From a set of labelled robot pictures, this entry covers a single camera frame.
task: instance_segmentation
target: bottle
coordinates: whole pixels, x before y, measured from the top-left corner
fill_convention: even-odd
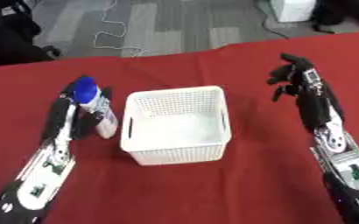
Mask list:
[[[109,139],[114,136],[118,121],[110,107],[110,100],[102,94],[93,78],[83,76],[74,83],[74,100],[87,112],[98,112],[102,116],[102,120],[96,125],[101,137]]]

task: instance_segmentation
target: table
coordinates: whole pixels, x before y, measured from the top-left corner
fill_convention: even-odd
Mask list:
[[[359,33],[272,40],[172,56],[67,59],[0,67],[0,188],[38,147],[46,112],[81,74],[114,88],[122,118],[135,91],[219,85],[233,138],[222,160],[142,167],[97,135],[72,142],[76,166],[46,223],[341,223],[320,181],[294,99],[271,102],[281,52],[312,60],[334,88],[359,143]]]

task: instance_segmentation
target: white box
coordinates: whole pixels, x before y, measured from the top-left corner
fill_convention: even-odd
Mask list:
[[[279,22],[303,22],[311,18],[317,0],[271,0]]]
[[[140,165],[218,160],[230,138],[220,87],[137,92],[127,99],[121,147]]]

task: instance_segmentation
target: robotic arm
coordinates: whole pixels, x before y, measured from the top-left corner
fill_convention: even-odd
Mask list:
[[[273,71],[267,83],[289,84],[278,87],[272,100],[282,94],[296,96],[331,200],[345,223],[359,224],[359,146],[343,127],[343,110],[309,60],[285,53],[281,57],[289,64]]]
[[[108,88],[103,93],[111,95]],[[100,115],[89,113],[79,117],[79,112],[71,83],[51,106],[39,149],[0,192],[0,224],[42,223],[58,190],[74,168],[70,142],[86,136],[102,119]]]

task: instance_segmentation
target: blue bottle cap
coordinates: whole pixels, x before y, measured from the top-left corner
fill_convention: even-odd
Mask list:
[[[74,83],[74,100],[79,103],[89,103],[94,99],[98,88],[91,77],[81,77]]]

